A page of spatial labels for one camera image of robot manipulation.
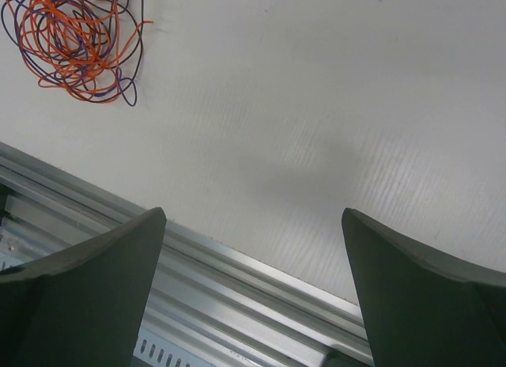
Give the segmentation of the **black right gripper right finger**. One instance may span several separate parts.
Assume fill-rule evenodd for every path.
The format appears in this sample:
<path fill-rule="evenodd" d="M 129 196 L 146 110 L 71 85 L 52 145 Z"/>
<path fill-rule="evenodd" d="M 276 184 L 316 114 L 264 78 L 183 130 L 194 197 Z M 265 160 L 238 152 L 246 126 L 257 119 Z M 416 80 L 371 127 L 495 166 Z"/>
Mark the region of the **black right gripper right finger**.
<path fill-rule="evenodd" d="M 347 208 L 342 231 L 377 366 L 503 366 L 505 274 Z"/>

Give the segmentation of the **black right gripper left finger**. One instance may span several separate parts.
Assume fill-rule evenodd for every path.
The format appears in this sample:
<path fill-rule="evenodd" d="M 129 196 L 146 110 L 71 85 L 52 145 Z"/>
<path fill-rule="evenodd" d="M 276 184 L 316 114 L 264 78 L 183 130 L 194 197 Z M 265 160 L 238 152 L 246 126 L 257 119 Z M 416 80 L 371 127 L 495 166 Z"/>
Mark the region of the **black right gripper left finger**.
<path fill-rule="evenodd" d="M 164 239 L 153 208 L 1 273 L 3 366 L 128 366 Z"/>

